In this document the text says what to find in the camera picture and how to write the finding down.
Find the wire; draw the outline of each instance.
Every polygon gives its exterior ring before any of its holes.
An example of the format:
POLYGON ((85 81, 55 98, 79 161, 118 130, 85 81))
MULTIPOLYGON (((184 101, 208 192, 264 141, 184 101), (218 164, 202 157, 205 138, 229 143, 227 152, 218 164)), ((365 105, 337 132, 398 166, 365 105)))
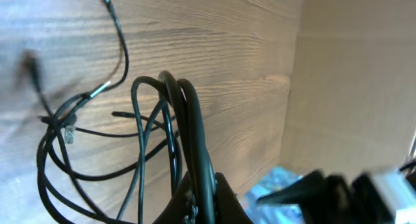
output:
MULTIPOLYGON (((144 175, 145 175, 145 162, 154 157, 165 146, 168 148, 168 155, 170 161, 170 179, 171 179, 171 193, 175 194, 182 180, 182 157, 180 144, 177 138, 181 137, 181 143, 183 147, 183 154, 185 156, 185 162, 188 167, 188 172, 191 181, 191 190, 195 196, 196 205, 198 206, 198 212, 200 214, 192 219, 196 218, 198 223, 214 223, 214 201, 213 196, 216 194, 215 176, 213 172, 213 166, 211 159, 209 158, 208 151, 205 146, 205 136, 203 132, 202 114, 199 106, 198 96, 196 91, 187 80, 176 81, 174 77, 167 71, 163 71, 159 75, 159 79, 155 80, 151 77, 138 77, 134 80, 131 87, 131 102, 133 105, 134 113, 129 112, 117 112, 114 111, 112 115, 114 117, 134 118, 136 121, 137 132, 129 134, 113 134, 107 132, 98 132, 80 127, 75 127, 75 130, 87 134, 93 134, 96 136, 111 137, 111 138, 128 138, 138 137, 139 142, 139 154, 138 160, 118 171, 114 171, 105 175, 84 175, 73 170, 68 152, 66 150, 65 140, 62 136, 62 128, 68 125, 74 125, 77 121, 76 112, 84 107, 89 101, 91 101, 96 95, 101 92, 107 92, 121 85, 127 78, 129 71, 129 55, 127 51, 127 45, 125 42, 124 34, 118 21, 118 17, 115 13, 111 0, 104 0, 107 10, 111 18, 114 21, 120 44, 125 56, 125 67, 123 75, 119 81, 114 84, 110 84, 107 81, 104 84, 100 84, 97 88, 91 92, 80 93, 69 98, 64 102, 54 113, 47 103, 46 97, 42 93, 42 85, 39 75, 38 62, 34 57, 29 57, 28 63, 25 65, 31 72, 32 83, 34 89, 38 94, 38 98, 47 112, 47 116, 41 116, 42 122, 47 124, 47 129, 39 142, 38 150, 36 153, 36 164, 38 166, 37 185, 38 192, 42 203, 46 210, 51 214, 51 217, 58 223, 71 223, 66 219, 52 204, 48 190, 50 194, 54 195, 61 203, 72 208, 73 210, 83 214, 92 219, 102 221, 105 223, 128 223, 122 221, 123 213, 128 206, 129 200, 133 194, 135 186, 138 182, 138 223, 143 222, 143 195, 144 195, 144 175), (142 116, 138 107, 137 90, 140 84, 148 84, 155 88, 159 94, 159 102, 155 105, 151 115, 149 117, 142 116), (169 105, 174 110, 174 115, 170 116, 169 105), (156 120, 159 112, 162 112, 163 123, 156 120), (177 120, 178 131, 173 132, 172 121, 177 120), (143 129, 142 120, 147 121, 145 128, 143 129), (145 155, 148 140, 151 132, 157 129, 162 129, 166 138, 154 147, 148 154, 145 155), (62 159, 58 157, 54 148, 53 142, 58 140, 58 146, 62 153, 62 159), (87 210, 77 204, 71 202, 60 194, 50 183, 45 174, 45 164, 47 156, 50 156, 52 161, 57 165, 59 169, 70 176, 70 179, 78 191, 80 196, 84 199, 86 204, 90 207, 87 210), (125 195, 116 219, 109 218, 100 208, 87 196, 78 180, 85 181, 103 181, 108 179, 114 179, 121 175, 125 175, 130 171, 134 171, 129 189, 125 195)), ((117 72, 118 66, 110 74, 109 78, 117 72)))
POLYGON ((407 169, 413 169, 416 167, 416 159, 409 161, 408 163, 404 164, 399 170, 405 171, 407 169))
MULTIPOLYGON (((141 116, 142 120, 148 121, 149 118, 147 118, 146 116, 141 116)), ((173 116, 172 118, 170 118, 170 121, 175 120, 175 116, 173 116)), ((156 125, 156 127, 151 129, 151 132, 156 131, 157 129, 162 129, 164 130, 164 125, 157 121, 154 120, 153 122, 154 125, 156 125)), ((94 134, 97 136, 104 136, 104 137, 112 137, 112 138, 129 138, 129 137, 135 137, 138 136, 138 132, 137 133, 130 133, 130 134, 111 134, 111 133, 104 133, 104 132, 98 132, 98 131, 92 131, 92 130, 88 130, 88 129, 83 129, 80 127, 76 127, 75 130, 79 131, 79 132, 83 132, 83 133, 88 133, 88 134, 94 134)))
MULTIPOLYGON (((119 41, 120 41, 120 43, 123 47, 123 51, 124 51, 124 72, 123 72, 122 78, 118 82, 116 82, 115 84, 106 87, 104 92, 107 92, 107 91, 110 91, 114 88, 117 88, 127 78, 127 74, 129 73, 129 53, 128 53, 128 50, 127 50, 127 44, 125 42, 122 26, 120 25, 120 22, 118 21, 118 17, 117 17, 116 11, 114 9, 114 6, 112 5, 111 0, 104 0, 104 2, 105 2, 105 5, 107 6, 107 10, 109 11, 110 16, 111 16, 111 18, 114 22, 114 26, 116 27, 119 41)), ((116 70, 117 69, 114 70, 114 72, 110 75, 109 78, 111 78, 115 74, 116 70)))

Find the black object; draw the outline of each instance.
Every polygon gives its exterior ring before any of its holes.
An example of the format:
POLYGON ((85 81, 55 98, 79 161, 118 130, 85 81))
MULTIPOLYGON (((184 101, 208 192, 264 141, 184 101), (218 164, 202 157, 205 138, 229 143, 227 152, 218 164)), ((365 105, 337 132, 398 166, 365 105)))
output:
POLYGON ((409 183, 413 186, 413 189, 416 190, 416 171, 410 173, 407 177, 409 183))
POLYGON ((408 163, 404 164, 401 168, 400 171, 406 171, 406 170, 413 170, 416 168, 416 158, 413 160, 410 160, 408 163))
MULTIPOLYGON (((205 146, 205 133, 203 129, 202 115, 198 96, 193 85, 185 79, 178 81, 167 71, 159 75, 159 80, 151 77, 138 77, 131 88, 131 101, 134 113, 113 112, 115 117, 131 118, 136 120, 138 132, 131 134, 111 134, 97 132, 88 129, 75 127, 79 132, 95 134, 104 137, 126 138, 138 137, 140 153, 137 162, 119 171, 106 175, 90 176, 74 171, 66 150, 61 129, 68 125, 74 125, 77 121, 76 111, 84 107, 100 92, 107 92, 124 82, 129 70, 129 57, 127 46, 123 36, 122 28, 114 11, 111 0, 104 0, 107 9, 114 20, 114 25, 125 55, 125 69, 122 78, 113 85, 110 82, 99 85, 91 92, 80 93, 69 98, 55 112, 52 112, 45 96, 42 93, 42 81, 38 58, 29 54, 25 66, 29 69, 34 89, 38 94, 47 116, 40 117, 41 121, 47 124, 47 129, 40 140, 36 164, 38 166, 38 191, 40 198, 58 223, 71 223, 52 204, 47 190, 60 202, 75 211, 92 219, 104 223, 128 223, 122 221, 123 212, 131 198, 137 181, 139 181, 138 196, 138 222, 142 223, 143 217, 143 193, 144 193, 144 172, 145 162, 150 160, 164 146, 168 146, 168 155, 171 170, 172 199, 168 206, 156 220, 156 223, 251 223, 244 213, 239 202, 235 198, 232 189, 229 187, 225 177, 220 173, 214 173, 211 159, 205 146), (147 84, 157 90, 159 102, 153 109, 151 116, 141 116, 137 101, 137 89, 139 84, 147 84), (174 116, 170 115, 168 105, 174 109, 174 116), (155 120, 159 112, 163 114, 164 123, 155 120), (178 131, 173 132, 172 121, 176 119, 178 131), (142 120, 147 121, 143 128, 142 120), (144 154, 150 133, 161 129, 166 133, 163 140, 147 155, 144 154), (185 162, 188 172, 182 178, 181 149, 177 138, 180 136, 185 162), (57 138, 62 159, 57 156, 52 143, 57 138), (45 162, 47 156, 65 173, 85 200, 92 211, 84 209, 62 196, 49 182, 45 175, 45 162), (108 217, 100 208, 87 196, 78 180, 101 181, 115 179, 116 177, 134 171, 133 179, 125 196, 117 217, 108 217)), ((315 171, 306 176, 300 182, 292 185, 283 192, 272 194, 259 200, 259 203, 299 203, 304 212, 307 223, 350 223, 348 221, 366 222, 366 215, 356 200, 356 197, 348 193, 348 188, 342 177, 330 176, 324 178, 322 173, 315 171)))
POLYGON ((415 198, 414 190, 394 169, 363 173, 351 186, 343 176, 324 177, 316 170, 281 191, 258 198, 257 204, 298 204, 307 224, 416 223, 409 215, 416 210, 415 198))

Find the wooden wall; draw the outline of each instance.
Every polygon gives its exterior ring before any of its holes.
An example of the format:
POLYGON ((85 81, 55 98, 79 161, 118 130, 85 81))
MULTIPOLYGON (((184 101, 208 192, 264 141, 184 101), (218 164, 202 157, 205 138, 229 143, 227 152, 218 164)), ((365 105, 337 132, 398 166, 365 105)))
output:
POLYGON ((415 0, 304 0, 280 162, 399 166, 416 126, 415 0))
MULTIPOLYGON (((123 86, 100 95, 78 113, 77 126, 112 133, 135 132, 134 121, 112 118, 132 111, 130 87, 141 75, 162 70, 196 87, 214 169, 244 193, 276 164, 283 135, 302 0, 113 0, 130 55, 123 86)), ((101 0, 0 0, 0 222, 52 222, 36 187, 35 152, 46 126, 28 84, 19 77, 21 52, 41 58, 44 88, 53 108, 90 90, 115 67, 118 38, 101 0)), ((120 78, 120 72, 114 80, 120 78)), ((139 89, 143 114, 157 101, 139 89)), ((148 150, 163 138, 151 135, 148 150)), ((73 167, 99 175, 136 161, 138 140, 77 132, 68 147, 73 167)), ((85 204, 70 180, 49 160, 47 175, 66 197, 85 204)), ((115 217, 132 174, 105 182, 81 182, 93 200, 115 217)), ((152 222, 170 198, 168 155, 146 166, 144 221, 152 222)), ((76 222, 86 219, 64 205, 76 222)), ((125 213, 136 221, 137 194, 125 213)))

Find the cable connector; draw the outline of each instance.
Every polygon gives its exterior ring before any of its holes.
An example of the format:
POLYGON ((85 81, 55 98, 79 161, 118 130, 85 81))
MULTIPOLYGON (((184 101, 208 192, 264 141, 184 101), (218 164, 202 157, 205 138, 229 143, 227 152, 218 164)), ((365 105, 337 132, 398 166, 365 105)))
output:
POLYGON ((42 93, 42 79, 40 74, 39 59, 35 51, 26 50, 23 52, 23 69, 31 76, 31 81, 37 93, 42 93))
POLYGON ((90 92, 90 94, 88 95, 88 98, 93 99, 96 95, 101 93, 110 84, 111 84, 111 81, 107 81, 104 84, 100 84, 97 88, 95 88, 94 90, 90 92))
MULTIPOLYGON (((68 119, 66 120, 65 124, 62 127, 67 127, 68 125, 75 125, 75 123, 77 122, 77 116, 75 114, 72 114, 68 116, 67 118, 68 119)), ((45 123, 47 125, 52 125, 53 117, 51 116, 38 116, 38 119, 40 119, 42 123, 45 123)))
POLYGON ((113 111, 111 114, 114 117, 136 118, 134 113, 128 113, 128 112, 122 112, 122 111, 113 111))

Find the desk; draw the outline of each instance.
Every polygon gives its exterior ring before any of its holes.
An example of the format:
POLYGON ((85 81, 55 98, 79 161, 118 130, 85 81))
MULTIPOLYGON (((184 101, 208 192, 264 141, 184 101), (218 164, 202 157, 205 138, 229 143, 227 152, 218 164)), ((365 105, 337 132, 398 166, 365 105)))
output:
MULTIPOLYGON (((121 87, 80 110, 76 125, 112 133, 137 131, 134 120, 114 118, 111 112, 132 111, 134 78, 169 70, 195 85, 214 170, 244 193, 277 163, 302 0, 113 3, 129 49, 129 76, 121 87)), ((0 13, 0 222, 50 223, 36 187, 35 152, 46 129, 36 116, 44 111, 29 83, 23 79, 17 84, 21 52, 38 51, 45 94, 56 109, 114 69, 120 57, 118 38, 101 0, 0 0, 0 13)), ((142 113, 149 115, 157 94, 140 87, 138 100, 142 113)), ((162 139, 162 132, 154 132, 148 150, 162 139)), ((76 132, 68 151, 76 171, 99 175, 134 162, 138 140, 76 132)), ((59 192, 85 205, 49 159, 46 171, 59 192)), ((131 176, 81 185, 115 217, 131 176)), ((170 198, 167 149, 146 164, 144 192, 144 221, 149 223, 170 198)), ((127 221, 136 221, 136 200, 137 193, 125 212, 127 221)), ((55 204, 68 219, 87 222, 55 204)))

